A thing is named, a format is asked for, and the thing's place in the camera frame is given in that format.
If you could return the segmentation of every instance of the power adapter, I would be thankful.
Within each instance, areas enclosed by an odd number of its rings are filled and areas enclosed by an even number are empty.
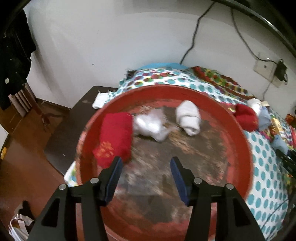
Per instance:
[[[287,70],[287,66],[285,66],[284,61],[282,59],[279,60],[276,70],[274,71],[274,76],[276,76],[280,81],[288,82],[288,79],[285,77]]]

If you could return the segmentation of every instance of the brown floor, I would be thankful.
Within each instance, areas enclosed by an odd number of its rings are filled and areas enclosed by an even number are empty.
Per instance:
[[[67,115],[68,111],[47,103],[40,105],[45,113]],[[0,162],[0,219],[8,227],[15,208],[27,200],[37,217],[63,176],[54,169],[43,149],[62,118],[49,117],[50,131],[31,110],[18,124],[8,143],[7,154]]]

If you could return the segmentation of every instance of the screw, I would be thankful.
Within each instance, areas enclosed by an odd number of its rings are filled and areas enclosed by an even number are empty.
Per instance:
[[[67,185],[66,184],[61,184],[59,186],[59,190],[65,190],[67,188]]]
[[[91,179],[91,183],[92,184],[95,184],[95,183],[97,183],[99,180],[98,180],[98,178],[96,178],[96,177],[93,177],[92,179]]]
[[[227,183],[227,184],[226,184],[226,187],[227,187],[229,190],[234,189],[234,186],[233,186],[231,183]]]
[[[196,184],[201,184],[202,183],[202,179],[201,178],[195,178],[194,180],[194,183],[196,183]]]

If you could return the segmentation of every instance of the rolled red sock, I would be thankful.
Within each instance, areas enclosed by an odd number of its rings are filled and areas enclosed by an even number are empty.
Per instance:
[[[258,117],[252,108],[237,104],[235,110],[233,115],[244,130],[252,132],[258,129]]]
[[[130,113],[107,114],[101,127],[100,144],[93,150],[97,164],[108,168],[115,156],[127,162],[131,158],[132,134],[133,117]]]

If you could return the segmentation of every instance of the black jacket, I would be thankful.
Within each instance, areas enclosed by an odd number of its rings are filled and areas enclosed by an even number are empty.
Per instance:
[[[27,18],[22,10],[0,40],[0,107],[10,105],[9,94],[16,94],[27,82],[31,53],[36,50]]]

